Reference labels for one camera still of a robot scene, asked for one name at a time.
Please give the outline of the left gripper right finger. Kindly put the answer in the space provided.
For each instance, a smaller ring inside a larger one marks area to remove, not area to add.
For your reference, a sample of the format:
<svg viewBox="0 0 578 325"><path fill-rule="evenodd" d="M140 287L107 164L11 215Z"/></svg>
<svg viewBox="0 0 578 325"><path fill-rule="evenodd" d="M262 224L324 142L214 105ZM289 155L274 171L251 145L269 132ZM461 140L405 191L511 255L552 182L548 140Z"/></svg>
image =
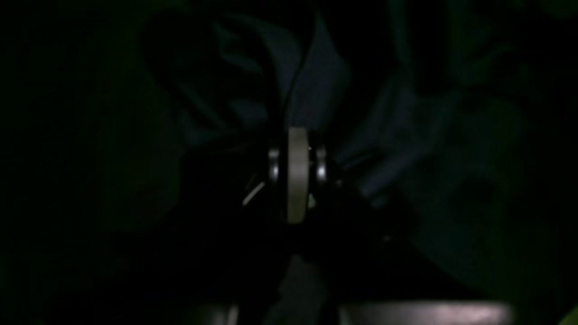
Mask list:
<svg viewBox="0 0 578 325"><path fill-rule="evenodd" d="M324 138L318 133L298 130L298 223L328 202L344 187L341 172L331 157Z"/></svg>

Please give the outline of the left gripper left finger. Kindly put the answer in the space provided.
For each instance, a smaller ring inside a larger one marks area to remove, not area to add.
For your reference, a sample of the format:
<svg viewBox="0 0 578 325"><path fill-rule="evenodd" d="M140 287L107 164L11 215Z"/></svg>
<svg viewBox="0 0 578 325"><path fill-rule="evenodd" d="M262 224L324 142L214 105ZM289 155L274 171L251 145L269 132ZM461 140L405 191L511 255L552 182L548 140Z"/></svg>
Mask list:
<svg viewBox="0 0 578 325"><path fill-rule="evenodd" d="M261 162L249 182L242 206L259 195L268 197L273 219L285 224L299 223L299 129L290 128L275 136L259 150Z"/></svg>

